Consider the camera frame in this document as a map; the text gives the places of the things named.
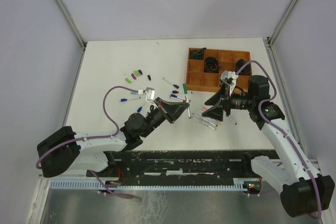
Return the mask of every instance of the gray floor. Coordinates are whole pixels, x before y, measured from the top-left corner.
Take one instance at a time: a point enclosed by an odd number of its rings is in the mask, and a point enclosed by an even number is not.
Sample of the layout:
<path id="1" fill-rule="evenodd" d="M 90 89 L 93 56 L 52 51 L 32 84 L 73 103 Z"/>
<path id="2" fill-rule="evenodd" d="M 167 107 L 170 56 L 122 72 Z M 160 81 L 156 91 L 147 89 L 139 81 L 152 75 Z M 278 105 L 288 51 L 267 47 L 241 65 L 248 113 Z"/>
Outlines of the gray floor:
<path id="1" fill-rule="evenodd" d="M 313 224 L 308 216 L 289 217 L 274 193 L 247 198 L 229 191 L 125 191 L 138 199 L 120 199 L 95 190 L 51 189 L 41 223 L 127 224 Z"/>

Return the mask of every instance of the white wall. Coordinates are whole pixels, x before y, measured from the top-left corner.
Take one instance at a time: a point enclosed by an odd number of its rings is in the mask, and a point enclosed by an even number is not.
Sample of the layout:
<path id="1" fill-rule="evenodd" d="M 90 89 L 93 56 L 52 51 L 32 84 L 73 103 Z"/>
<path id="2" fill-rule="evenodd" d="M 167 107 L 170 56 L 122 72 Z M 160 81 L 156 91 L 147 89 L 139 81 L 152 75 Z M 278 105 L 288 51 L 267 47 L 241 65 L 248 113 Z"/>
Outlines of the white wall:
<path id="1" fill-rule="evenodd" d="M 290 0 L 64 0 L 83 38 L 270 36 Z"/>
<path id="2" fill-rule="evenodd" d="M 53 0 L 1 0 L 0 216 L 25 223 L 36 145 L 61 127 L 80 47 Z"/>
<path id="3" fill-rule="evenodd" d="M 336 181 L 335 18 L 336 0 L 300 0 L 275 49 L 308 152 Z"/>

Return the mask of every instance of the white table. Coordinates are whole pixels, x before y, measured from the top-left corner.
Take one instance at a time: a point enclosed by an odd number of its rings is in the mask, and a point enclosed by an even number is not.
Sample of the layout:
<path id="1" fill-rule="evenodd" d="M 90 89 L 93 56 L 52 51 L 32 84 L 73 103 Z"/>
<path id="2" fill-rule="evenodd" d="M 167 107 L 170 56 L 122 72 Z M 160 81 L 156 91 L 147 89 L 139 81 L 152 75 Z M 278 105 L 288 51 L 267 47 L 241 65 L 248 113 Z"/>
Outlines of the white table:
<path id="1" fill-rule="evenodd" d="M 132 89 L 153 87 L 156 96 L 163 100 L 169 98 L 173 87 L 162 80 L 168 78 L 174 83 L 185 82 L 187 52 L 189 47 L 207 47 L 250 51 L 251 59 L 259 61 L 274 80 L 264 42 L 261 38 L 232 39 L 166 39 L 166 40 L 114 40 L 90 41 L 81 65 L 67 125 L 74 131 L 99 133 L 115 130 L 114 125 L 105 117 L 102 99 L 113 86 L 126 86 Z M 141 69 L 143 76 L 131 78 L 134 70 Z M 252 65 L 253 74 L 262 71 Z M 207 92 L 193 92 L 192 112 L 198 113 L 203 103 L 213 95 Z M 107 110 L 120 127 L 129 115 L 136 112 L 144 103 L 141 100 L 121 103 L 120 98 L 135 97 L 125 90 L 115 90 L 107 98 Z M 275 101 L 281 108 L 280 97 Z M 148 111 L 147 105 L 142 114 Z M 242 150 L 273 148 L 257 125 L 251 121 L 247 111 L 233 111 L 234 125 L 229 119 L 213 131 L 195 120 L 188 119 L 187 112 L 174 123 L 163 122 L 136 150 Z"/>

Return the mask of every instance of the green marker cap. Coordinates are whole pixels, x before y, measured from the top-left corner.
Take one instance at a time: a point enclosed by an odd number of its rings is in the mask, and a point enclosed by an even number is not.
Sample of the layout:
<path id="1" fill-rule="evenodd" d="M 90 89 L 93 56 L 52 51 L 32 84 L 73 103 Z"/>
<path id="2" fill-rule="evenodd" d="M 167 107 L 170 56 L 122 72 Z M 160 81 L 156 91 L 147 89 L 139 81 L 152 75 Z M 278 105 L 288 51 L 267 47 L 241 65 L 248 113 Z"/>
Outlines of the green marker cap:
<path id="1" fill-rule="evenodd" d="M 188 94 L 188 91 L 187 91 L 187 83 L 184 83 L 183 84 L 183 91 L 185 94 Z"/>

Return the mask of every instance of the wooden organizer box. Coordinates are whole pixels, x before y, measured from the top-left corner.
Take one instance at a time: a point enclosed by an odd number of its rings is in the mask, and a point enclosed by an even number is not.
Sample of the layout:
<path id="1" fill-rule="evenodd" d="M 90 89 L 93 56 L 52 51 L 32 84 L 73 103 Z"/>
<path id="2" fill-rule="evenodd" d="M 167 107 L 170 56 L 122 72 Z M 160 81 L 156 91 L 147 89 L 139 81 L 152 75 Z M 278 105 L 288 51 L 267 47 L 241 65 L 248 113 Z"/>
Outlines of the wooden organizer box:
<path id="1" fill-rule="evenodd" d="M 232 51 L 232 50 L 217 50 L 206 49 L 203 60 L 191 60 L 190 51 L 200 48 L 189 48 L 188 65 L 186 83 L 188 90 L 217 92 L 219 89 L 220 75 L 225 71 L 235 71 L 236 62 L 239 59 L 244 59 L 246 62 L 250 60 L 250 52 Z M 215 57 L 220 63 L 219 73 L 205 73 L 204 60 L 207 57 Z M 248 79 L 250 76 L 239 75 L 237 86 L 247 92 Z"/>

